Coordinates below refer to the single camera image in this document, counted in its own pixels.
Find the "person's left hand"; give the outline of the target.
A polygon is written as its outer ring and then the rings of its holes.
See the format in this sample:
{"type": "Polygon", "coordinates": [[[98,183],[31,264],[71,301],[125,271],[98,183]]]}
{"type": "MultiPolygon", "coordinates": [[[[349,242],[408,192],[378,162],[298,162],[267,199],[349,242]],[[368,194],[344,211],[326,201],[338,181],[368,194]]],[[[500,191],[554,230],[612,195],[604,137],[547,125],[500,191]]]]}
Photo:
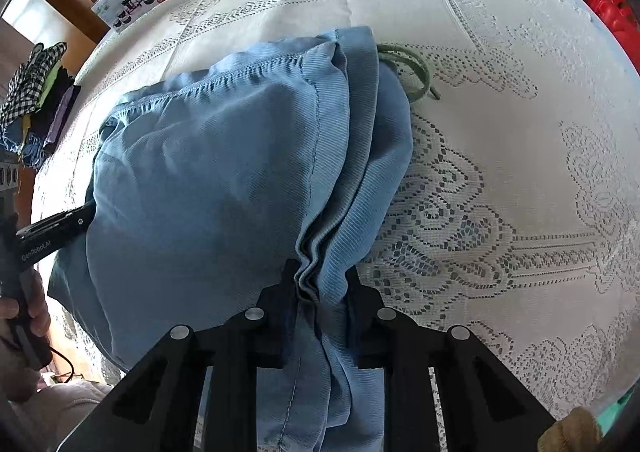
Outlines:
{"type": "MultiPolygon", "coordinates": [[[[51,324],[51,316],[47,305],[40,274],[29,269],[21,275],[21,285],[28,305],[30,330],[37,337],[47,336],[51,324]]],[[[10,297],[1,298],[1,320],[12,320],[20,314],[20,303],[10,297]]]]}

